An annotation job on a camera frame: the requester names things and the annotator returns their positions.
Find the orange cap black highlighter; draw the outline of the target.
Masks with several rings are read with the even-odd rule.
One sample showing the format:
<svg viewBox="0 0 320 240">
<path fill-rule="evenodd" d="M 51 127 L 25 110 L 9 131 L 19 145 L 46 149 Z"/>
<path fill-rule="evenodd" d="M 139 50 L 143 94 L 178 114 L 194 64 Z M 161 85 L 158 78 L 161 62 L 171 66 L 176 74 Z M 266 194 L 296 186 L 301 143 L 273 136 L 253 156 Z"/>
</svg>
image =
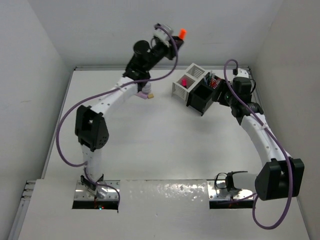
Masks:
<svg viewBox="0 0 320 240">
<path fill-rule="evenodd" d="M 186 31 L 184 28 L 181 28 L 178 37 L 179 37 L 181 40 L 184 40 L 185 37 L 186 37 L 186 35 L 187 35 L 187 31 Z"/>
</svg>

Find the pink cap black highlighter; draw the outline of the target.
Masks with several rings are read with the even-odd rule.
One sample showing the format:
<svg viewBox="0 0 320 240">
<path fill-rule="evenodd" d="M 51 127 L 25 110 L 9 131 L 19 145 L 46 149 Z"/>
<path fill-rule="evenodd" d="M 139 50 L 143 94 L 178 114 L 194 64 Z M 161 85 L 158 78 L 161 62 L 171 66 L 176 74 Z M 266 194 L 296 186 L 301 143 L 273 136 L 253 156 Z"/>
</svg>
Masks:
<svg viewBox="0 0 320 240">
<path fill-rule="evenodd" d="M 182 79 L 182 80 L 181 80 L 181 85 L 182 85 L 184 88 L 187 88 L 187 80 L 186 80 L 186 79 Z"/>
</svg>

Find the round translucent tape dispenser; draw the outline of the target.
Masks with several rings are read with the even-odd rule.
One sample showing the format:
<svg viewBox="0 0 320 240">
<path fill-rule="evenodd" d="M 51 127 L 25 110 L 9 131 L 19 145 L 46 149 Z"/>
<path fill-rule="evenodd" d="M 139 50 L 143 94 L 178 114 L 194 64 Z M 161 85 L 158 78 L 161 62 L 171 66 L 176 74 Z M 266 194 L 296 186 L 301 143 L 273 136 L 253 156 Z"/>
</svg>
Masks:
<svg viewBox="0 0 320 240">
<path fill-rule="evenodd" d="M 145 85 L 144 85 L 144 87 L 141 89 L 141 91 L 144 93 L 144 94 L 146 94 L 146 95 L 148 95 L 148 94 L 150 94 L 151 93 L 151 83 L 150 82 L 147 82 Z"/>
</svg>

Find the lilac highlighter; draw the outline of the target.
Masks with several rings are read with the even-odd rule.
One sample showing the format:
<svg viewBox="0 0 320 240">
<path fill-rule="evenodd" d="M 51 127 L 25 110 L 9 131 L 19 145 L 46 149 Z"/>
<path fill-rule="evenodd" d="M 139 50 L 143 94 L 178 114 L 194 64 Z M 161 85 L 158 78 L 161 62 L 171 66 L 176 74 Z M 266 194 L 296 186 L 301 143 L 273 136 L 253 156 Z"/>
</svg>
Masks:
<svg viewBox="0 0 320 240">
<path fill-rule="evenodd" d="M 147 94 L 145 94 L 145 93 L 143 93 L 143 92 L 138 92 L 137 94 L 136 94 L 136 96 L 137 97 L 139 97 L 139 98 L 142 98 L 142 99 L 148 99 L 148 95 Z"/>
</svg>

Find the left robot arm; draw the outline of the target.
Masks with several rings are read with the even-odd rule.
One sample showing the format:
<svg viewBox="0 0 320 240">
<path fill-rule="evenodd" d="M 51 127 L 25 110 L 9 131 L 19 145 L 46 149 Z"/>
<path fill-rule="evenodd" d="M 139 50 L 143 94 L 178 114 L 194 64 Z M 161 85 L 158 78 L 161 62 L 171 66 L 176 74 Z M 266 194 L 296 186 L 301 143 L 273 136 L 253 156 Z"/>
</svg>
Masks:
<svg viewBox="0 0 320 240">
<path fill-rule="evenodd" d="M 86 188 L 95 194 L 102 183 L 102 148 L 109 139 L 107 119 L 126 100 L 136 95 L 150 80 L 149 71 L 163 58 L 172 60 L 176 51 L 184 44 L 179 36 L 164 42 L 155 37 L 155 45 L 140 40 L 133 46 L 133 56 L 125 71 L 112 89 L 113 92 L 101 98 L 93 106 L 81 105 L 76 111 L 75 135 L 81 145 L 83 155 L 83 175 L 80 180 Z"/>
</svg>

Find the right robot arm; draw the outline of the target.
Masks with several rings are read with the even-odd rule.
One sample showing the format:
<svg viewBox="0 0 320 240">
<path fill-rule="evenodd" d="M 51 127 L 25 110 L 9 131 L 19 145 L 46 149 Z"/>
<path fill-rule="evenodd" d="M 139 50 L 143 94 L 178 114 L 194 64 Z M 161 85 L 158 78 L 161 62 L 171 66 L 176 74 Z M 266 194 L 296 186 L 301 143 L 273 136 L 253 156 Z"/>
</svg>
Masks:
<svg viewBox="0 0 320 240">
<path fill-rule="evenodd" d="M 262 163 L 253 188 L 262 201 L 294 198 L 300 193 L 305 165 L 284 150 L 267 124 L 262 107 L 252 101 L 252 82 L 236 76 L 232 82 L 221 79 L 218 103 L 228 106 L 248 134 Z"/>
</svg>

